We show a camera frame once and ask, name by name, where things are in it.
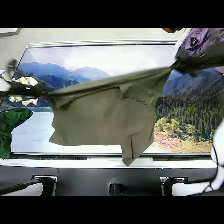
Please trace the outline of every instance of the screen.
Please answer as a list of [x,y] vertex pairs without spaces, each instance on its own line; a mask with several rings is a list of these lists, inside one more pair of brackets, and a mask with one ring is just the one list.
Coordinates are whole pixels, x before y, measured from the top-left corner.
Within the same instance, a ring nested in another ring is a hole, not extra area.
[[[174,53],[174,45],[29,48],[15,78],[37,77],[48,91],[54,91],[129,72],[170,66]],[[222,74],[215,69],[202,70],[196,78],[173,70],[156,105],[154,143],[145,153],[209,153],[214,132],[224,117],[223,86]],[[5,105],[24,106],[10,100],[6,100]],[[14,152],[121,153],[121,148],[116,146],[64,147],[49,143],[53,113],[48,102],[38,100],[37,105],[31,103],[27,107],[32,108],[34,114],[13,131]]]

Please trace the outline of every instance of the purple cloth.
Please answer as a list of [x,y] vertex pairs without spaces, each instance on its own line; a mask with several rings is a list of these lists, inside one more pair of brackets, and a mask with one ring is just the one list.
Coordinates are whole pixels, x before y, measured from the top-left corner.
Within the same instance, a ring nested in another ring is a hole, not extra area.
[[[192,28],[180,48],[187,50],[191,56],[197,56],[203,54],[210,45],[220,41],[224,41],[224,28]],[[224,73],[224,67],[216,70]]]

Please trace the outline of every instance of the landscape picture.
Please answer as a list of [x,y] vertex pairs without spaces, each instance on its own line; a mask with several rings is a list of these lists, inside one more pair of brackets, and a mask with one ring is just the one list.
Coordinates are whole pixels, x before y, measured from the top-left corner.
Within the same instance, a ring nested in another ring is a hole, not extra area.
[[[172,45],[83,46],[27,49],[15,78],[37,77],[49,92],[133,71],[169,66]],[[4,106],[23,106],[4,101]],[[28,105],[40,111],[45,100]],[[224,117],[224,78],[215,69],[193,78],[173,70],[156,105],[152,144],[159,153],[208,153]]]

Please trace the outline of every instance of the olive green cloth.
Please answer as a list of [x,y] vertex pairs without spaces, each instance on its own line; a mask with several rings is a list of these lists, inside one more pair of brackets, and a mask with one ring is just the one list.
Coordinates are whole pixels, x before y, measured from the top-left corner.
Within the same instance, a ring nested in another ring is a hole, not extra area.
[[123,162],[131,164],[153,142],[155,105],[171,70],[134,72],[49,94],[55,128],[50,142],[121,145]]
[[4,159],[11,153],[11,132],[13,129],[24,123],[32,114],[33,112],[26,108],[0,112],[0,158]]

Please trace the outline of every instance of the sky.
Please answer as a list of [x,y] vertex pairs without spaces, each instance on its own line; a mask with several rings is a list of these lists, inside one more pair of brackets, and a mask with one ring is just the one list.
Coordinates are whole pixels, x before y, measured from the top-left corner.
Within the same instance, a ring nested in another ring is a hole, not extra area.
[[21,63],[57,64],[67,70],[101,69],[111,75],[170,66],[174,45],[73,46],[27,49]]

